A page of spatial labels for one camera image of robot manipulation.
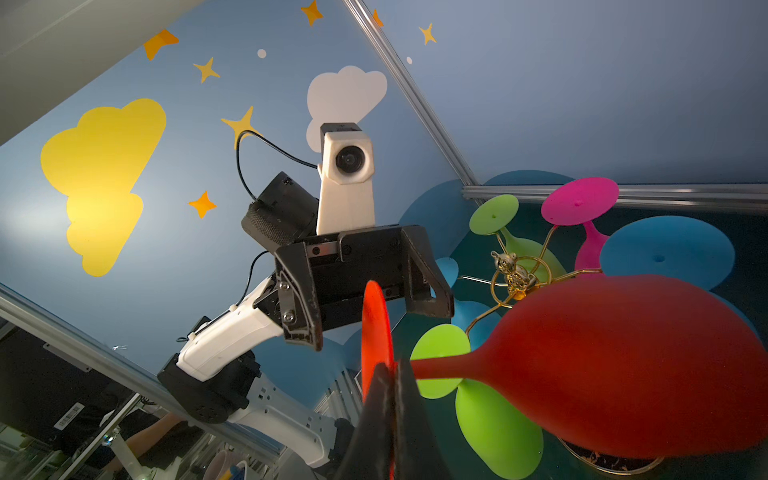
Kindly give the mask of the red wine glass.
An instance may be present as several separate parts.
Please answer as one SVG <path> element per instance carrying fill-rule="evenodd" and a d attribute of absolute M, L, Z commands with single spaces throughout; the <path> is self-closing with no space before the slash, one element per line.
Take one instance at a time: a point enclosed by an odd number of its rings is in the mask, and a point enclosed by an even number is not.
<path fill-rule="evenodd" d="M 615 456 L 737 451 L 767 436 L 767 353 L 721 300 L 657 275 L 576 278 L 515 304 L 420 380 L 492 387 L 550 433 Z"/>

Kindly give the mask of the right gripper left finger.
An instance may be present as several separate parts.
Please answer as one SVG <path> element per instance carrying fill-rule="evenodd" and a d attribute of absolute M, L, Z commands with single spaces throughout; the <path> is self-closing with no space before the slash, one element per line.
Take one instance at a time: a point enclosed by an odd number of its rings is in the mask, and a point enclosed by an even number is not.
<path fill-rule="evenodd" d="M 358 426 L 335 478 L 341 480 L 386 480 L 393 472 L 394 379 L 379 363 L 373 370 L 368 395 Z"/>

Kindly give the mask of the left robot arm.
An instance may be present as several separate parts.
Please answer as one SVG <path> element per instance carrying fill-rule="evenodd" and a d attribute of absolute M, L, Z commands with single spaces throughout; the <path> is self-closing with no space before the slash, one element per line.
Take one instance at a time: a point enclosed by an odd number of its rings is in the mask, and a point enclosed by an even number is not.
<path fill-rule="evenodd" d="M 361 321 L 370 282 L 408 312 L 454 313 L 427 230 L 388 225 L 323 234 L 318 200 L 278 174 L 250 204 L 243 229 L 275 260 L 274 271 L 216 318 L 202 318 L 159 372 L 161 384 L 195 420 L 238 423 L 293 450 L 324 476 L 341 464 L 353 424 L 314 412 L 279 390 L 254 349 L 281 337 L 314 350 L 324 334 Z"/>

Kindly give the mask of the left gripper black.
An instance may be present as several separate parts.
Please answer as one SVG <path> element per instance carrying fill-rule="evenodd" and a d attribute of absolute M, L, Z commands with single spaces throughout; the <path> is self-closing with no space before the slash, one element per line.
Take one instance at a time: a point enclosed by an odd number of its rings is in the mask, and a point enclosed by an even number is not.
<path fill-rule="evenodd" d="M 307 237 L 275 253 L 280 318 L 287 343 L 323 348 L 323 332 L 360 320 L 367 284 L 406 311 L 454 315 L 454 296 L 440 271 L 426 229 L 419 225 Z"/>

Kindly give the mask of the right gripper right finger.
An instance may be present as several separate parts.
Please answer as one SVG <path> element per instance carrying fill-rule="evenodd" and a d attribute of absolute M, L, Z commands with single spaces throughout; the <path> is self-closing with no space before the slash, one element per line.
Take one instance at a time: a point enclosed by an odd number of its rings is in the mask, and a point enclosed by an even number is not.
<path fill-rule="evenodd" d="M 410 362 L 401 361 L 394 383 L 394 479 L 451 479 Z"/>

